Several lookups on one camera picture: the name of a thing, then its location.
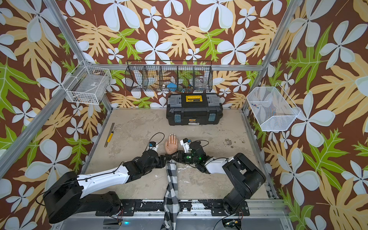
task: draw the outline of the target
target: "concrete floor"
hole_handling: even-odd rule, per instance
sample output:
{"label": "concrete floor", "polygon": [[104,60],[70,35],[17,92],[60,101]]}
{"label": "concrete floor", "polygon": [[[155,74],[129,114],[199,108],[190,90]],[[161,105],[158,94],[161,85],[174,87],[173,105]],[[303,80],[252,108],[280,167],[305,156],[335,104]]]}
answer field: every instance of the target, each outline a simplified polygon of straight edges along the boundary
{"label": "concrete floor", "polygon": [[[217,125],[176,125],[170,126],[165,109],[113,110],[96,151],[88,165],[86,174],[108,170],[121,161],[130,161],[141,156],[151,136],[163,132],[165,138],[175,133],[179,140],[188,138],[208,140],[204,147],[208,156],[231,157],[241,152],[258,165],[252,152],[239,110],[224,110],[224,116]],[[105,148],[111,124],[115,122],[114,136]],[[152,140],[159,142],[162,135]],[[158,146],[158,154],[165,154],[164,141]],[[179,199],[222,199],[233,188],[225,174],[205,174],[188,165],[177,164]],[[142,178],[123,185],[114,185],[98,191],[115,191],[121,199],[163,199],[167,187],[165,168],[153,169]],[[252,199],[267,199],[264,185]]]}

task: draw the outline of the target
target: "white wire basket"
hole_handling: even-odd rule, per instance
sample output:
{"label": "white wire basket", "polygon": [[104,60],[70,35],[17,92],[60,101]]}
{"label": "white wire basket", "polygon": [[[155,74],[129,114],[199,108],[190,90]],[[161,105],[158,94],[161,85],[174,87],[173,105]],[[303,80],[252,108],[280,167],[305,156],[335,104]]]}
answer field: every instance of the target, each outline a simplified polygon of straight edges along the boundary
{"label": "white wire basket", "polygon": [[65,88],[72,102],[99,105],[111,82],[109,69],[81,62],[72,74],[74,80]]}
{"label": "white wire basket", "polygon": [[[293,102],[285,91],[283,93]],[[262,131],[286,131],[301,112],[294,102],[292,108],[273,86],[254,88],[247,101]]]}

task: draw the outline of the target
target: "plaid towel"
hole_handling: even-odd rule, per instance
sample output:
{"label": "plaid towel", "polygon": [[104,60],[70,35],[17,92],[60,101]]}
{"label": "plaid towel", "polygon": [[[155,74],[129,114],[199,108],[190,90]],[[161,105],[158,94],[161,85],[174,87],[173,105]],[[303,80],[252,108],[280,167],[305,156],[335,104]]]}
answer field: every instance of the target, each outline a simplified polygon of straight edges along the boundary
{"label": "plaid towel", "polygon": [[165,209],[165,219],[161,230],[175,230],[176,216],[179,213],[178,202],[178,176],[176,173],[176,162],[171,160],[166,164],[167,185],[163,207]]}

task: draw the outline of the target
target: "palm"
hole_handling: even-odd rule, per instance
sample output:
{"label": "palm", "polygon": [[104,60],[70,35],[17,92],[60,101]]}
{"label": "palm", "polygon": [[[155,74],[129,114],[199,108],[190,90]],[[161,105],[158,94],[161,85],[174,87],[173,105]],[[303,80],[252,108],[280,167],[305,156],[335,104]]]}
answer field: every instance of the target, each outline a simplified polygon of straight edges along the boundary
{"label": "palm", "polygon": [[178,138],[175,135],[170,135],[165,143],[166,153],[171,155],[178,151]]}

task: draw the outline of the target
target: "toolbox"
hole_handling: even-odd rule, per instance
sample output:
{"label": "toolbox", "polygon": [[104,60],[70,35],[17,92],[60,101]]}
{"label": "toolbox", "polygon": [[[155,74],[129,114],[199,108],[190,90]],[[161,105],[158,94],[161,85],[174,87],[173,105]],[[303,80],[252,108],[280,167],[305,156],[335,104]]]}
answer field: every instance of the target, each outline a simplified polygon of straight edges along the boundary
{"label": "toolbox", "polygon": [[215,93],[173,94],[167,100],[166,118],[169,125],[218,124],[222,110]]}

